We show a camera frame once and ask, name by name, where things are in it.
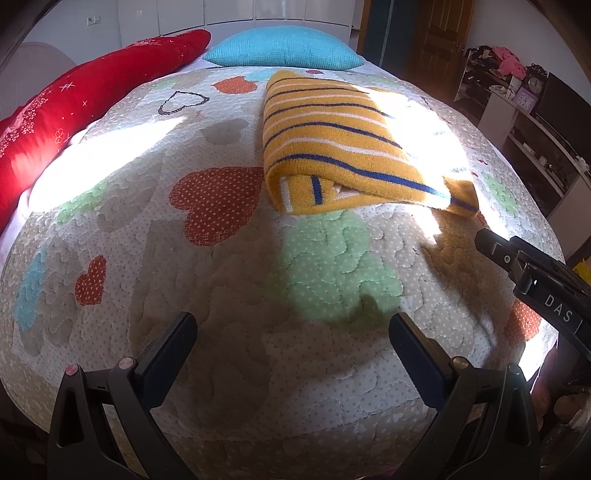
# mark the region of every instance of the alarm clock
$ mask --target alarm clock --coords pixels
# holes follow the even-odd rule
[[[523,86],[519,89],[513,101],[527,113],[531,113],[535,104],[538,103],[538,98]]]
[[[539,65],[531,65],[527,67],[527,75],[523,82],[523,87],[525,87],[535,97],[541,97],[547,82],[548,72],[542,67]]]

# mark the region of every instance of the white wardrobe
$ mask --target white wardrobe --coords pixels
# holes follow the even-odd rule
[[[302,25],[349,43],[355,0],[119,0],[123,46],[203,27],[210,47],[244,30]]]

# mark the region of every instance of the yellow striped towel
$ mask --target yellow striped towel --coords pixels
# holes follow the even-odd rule
[[[286,70],[267,83],[265,181],[280,212],[410,202],[475,215],[459,145],[434,112],[398,93]]]

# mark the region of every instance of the black screen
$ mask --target black screen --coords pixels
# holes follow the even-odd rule
[[[591,105],[550,73],[536,113],[591,164]]]

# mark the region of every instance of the turquoise knitted pillow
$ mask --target turquoise knitted pillow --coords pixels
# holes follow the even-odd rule
[[[364,61],[338,38],[296,25],[253,28],[237,33],[205,56],[225,67],[301,67],[348,70]]]

